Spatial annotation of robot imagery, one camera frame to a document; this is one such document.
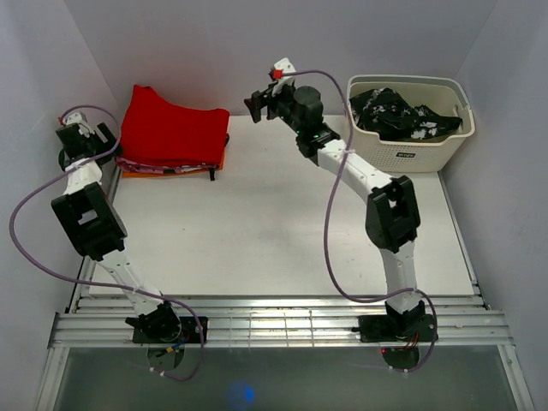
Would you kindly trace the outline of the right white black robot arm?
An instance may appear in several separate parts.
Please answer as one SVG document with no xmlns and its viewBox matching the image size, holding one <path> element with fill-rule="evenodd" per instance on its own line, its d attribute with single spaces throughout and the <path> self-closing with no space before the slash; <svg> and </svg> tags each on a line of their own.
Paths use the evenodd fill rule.
<svg viewBox="0 0 548 411">
<path fill-rule="evenodd" d="M 325 122 L 320 93 L 311 86 L 277 89 L 270 85 L 263 92 L 254 92 L 244 104 L 254 122 L 260 121 L 263 110 L 268 119 L 281 119 L 295 132 L 304 158 L 335 175 L 337 183 L 344 183 L 363 200 L 365 231 L 383 261 L 387 298 L 385 315 L 360 319 L 362 340 L 427 340 L 432 334 L 432 318 L 416 290 L 414 242 L 420 214 L 412 181 L 377 170 L 351 152 Z"/>
</svg>

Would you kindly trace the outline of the pink camouflage folded trousers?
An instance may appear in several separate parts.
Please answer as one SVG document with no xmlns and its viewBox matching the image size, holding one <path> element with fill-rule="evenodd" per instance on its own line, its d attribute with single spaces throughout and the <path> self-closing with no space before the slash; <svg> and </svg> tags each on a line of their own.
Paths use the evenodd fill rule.
<svg viewBox="0 0 548 411">
<path fill-rule="evenodd" d="M 224 160 L 222 159 L 218 164 L 208 164 L 208 163 L 195 163 L 195 164 L 143 164 L 130 161 L 126 158 L 118 157 L 116 159 L 116 164 L 121 167 L 124 171 L 130 173 L 138 174 L 184 174 L 194 171 L 202 170 L 221 170 L 224 165 Z"/>
</svg>

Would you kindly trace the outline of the black white floral trousers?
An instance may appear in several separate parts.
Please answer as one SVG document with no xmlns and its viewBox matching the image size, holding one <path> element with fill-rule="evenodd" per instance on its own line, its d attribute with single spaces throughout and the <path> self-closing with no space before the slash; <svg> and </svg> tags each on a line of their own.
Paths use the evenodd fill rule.
<svg viewBox="0 0 548 411">
<path fill-rule="evenodd" d="M 350 100 L 356 126 L 386 141 L 445 138 L 462 125 L 459 116 L 440 116 L 426 105 L 411 106 L 388 88 L 370 89 Z"/>
</svg>

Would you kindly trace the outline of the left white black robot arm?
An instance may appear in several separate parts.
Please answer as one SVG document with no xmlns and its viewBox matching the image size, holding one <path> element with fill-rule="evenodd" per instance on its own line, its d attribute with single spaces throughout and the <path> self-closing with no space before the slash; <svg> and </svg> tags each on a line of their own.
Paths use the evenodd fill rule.
<svg viewBox="0 0 548 411">
<path fill-rule="evenodd" d="M 76 252 L 122 286 L 135 312 L 126 323 L 154 341 L 174 342 L 182 334 L 182 322 L 130 262 L 127 230 L 101 187 L 102 165 L 120 156 L 122 147 L 105 123 L 93 129 L 78 116 L 64 120 L 56 133 L 63 145 L 58 162 L 69 173 L 65 191 L 51 202 L 57 219 Z"/>
</svg>

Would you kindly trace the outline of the red trousers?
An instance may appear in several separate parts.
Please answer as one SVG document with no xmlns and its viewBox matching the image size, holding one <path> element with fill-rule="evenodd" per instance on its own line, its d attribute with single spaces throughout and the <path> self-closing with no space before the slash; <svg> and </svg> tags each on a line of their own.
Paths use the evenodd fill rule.
<svg viewBox="0 0 548 411">
<path fill-rule="evenodd" d="M 197 110 L 135 85 L 121 127 L 122 158 L 154 167 L 217 165 L 229 126 L 225 109 Z"/>
</svg>

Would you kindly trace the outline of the aluminium rail frame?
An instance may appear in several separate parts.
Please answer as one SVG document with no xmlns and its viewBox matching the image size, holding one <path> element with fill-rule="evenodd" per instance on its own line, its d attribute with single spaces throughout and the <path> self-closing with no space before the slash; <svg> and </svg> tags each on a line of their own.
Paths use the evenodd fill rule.
<svg viewBox="0 0 548 411">
<path fill-rule="evenodd" d="M 523 376 L 514 337 L 500 310 L 485 302 L 458 226 L 441 173 L 413 176 L 420 195 L 439 205 L 439 218 L 449 219 L 446 232 L 459 247 L 460 272 L 471 284 L 469 295 L 434 295 L 438 316 L 438 347 L 497 350 L 498 366 L 515 407 L 532 410 L 534 402 Z M 209 319 L 207 341 L 212 349 L 367 348 L 350 329 L 361 315 L 379 315 L 382 305 L 359 305 L 333 295 L 190 295 L 182 301 Z M 120 295 L 94 294 L 78 286 L 68 313 L 58 314 L 35 408 L 53 410 L 67 394 L 69 357 L 78 348 L 138 348 L 130 341 L 123 315 L 128 303 Z"/>
</svg>

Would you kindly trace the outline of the cream perforated plastic basket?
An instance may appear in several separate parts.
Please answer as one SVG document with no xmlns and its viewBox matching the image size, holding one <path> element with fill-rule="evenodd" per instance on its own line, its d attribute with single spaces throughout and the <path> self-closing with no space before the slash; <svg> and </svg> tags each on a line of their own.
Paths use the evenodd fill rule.
<svg viewBox="0 0 548 411">
<path fill-rule="evenodd" d="M 452 79 L 356 75 L 347 95 L 352 123 L 345 138 L 382 171 L 440 171 L 475 132 L 468 97 Z"/>
</svg>

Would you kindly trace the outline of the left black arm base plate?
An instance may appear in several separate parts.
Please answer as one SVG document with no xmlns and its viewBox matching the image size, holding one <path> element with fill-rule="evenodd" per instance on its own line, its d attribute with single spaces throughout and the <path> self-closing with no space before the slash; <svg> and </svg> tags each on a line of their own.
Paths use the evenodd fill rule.
<svg viewBox="0 0 548 411">
<path fill-rule="evenodd" d="M 180 317 L 182 333 L 172 341 L 164 341 L 159 338 L 148 337 L 144 332 L 134 329 L 131 342 L 138 344 L 176 344 L 176 343 L 197 343 L 200 344 L 199 327 L 192 316 Z"/>
</svg>

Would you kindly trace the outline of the orange folded trousers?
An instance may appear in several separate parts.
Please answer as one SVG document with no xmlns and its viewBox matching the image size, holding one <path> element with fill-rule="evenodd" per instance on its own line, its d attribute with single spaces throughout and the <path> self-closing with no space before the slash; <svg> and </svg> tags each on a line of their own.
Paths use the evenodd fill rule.
<svg viewBox="0 0 548 411">
<path fill-rule="evenodd" d="M 191 117 L 181 124 L 153 127 L 136 139 L 122 138 L 116 164 L 125 176 L 168 177 L 205 172 L 213 181 L 223 168 L 229 142 L 225 114 Z"/>
</svg>

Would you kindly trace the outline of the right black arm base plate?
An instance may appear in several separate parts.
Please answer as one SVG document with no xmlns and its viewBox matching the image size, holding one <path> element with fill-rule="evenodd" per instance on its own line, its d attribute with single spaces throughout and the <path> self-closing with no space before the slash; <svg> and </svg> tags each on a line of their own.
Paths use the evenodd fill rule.
<svg viewBox="0 0 548 411">
<path fill-rule="evenodd" d="M 412 320 L 405 325 L 398 325 L 388 315 L 363 315 L 358 317 L 358 325 L 351 328 L 353 333 L 360 335 L 363 343 L 395 343 L 408 340 L 427 343 L 433 335 L 433 316 L 426 314 L 418 320 Z"/>
</svg>

